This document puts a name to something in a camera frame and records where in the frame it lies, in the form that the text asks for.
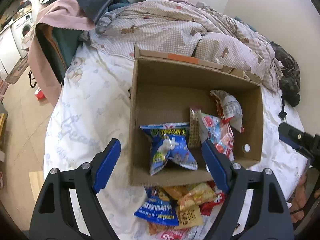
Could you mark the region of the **right hand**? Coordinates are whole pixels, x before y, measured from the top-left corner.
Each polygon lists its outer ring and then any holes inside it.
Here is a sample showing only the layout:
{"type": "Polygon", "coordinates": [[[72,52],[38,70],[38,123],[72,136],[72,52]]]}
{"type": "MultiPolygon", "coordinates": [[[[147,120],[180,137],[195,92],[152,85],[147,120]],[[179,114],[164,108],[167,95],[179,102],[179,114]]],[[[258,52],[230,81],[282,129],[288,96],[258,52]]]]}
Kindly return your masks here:
{"type": "Polygon", "coordinates": [[[292,223],[295,224],[304,218],[304,206],[306,205],[307,198],[305,194],[305,184],[308,175],[304,172],[297,184],[295,196],[291,202],[290,214],[292,223]]]}

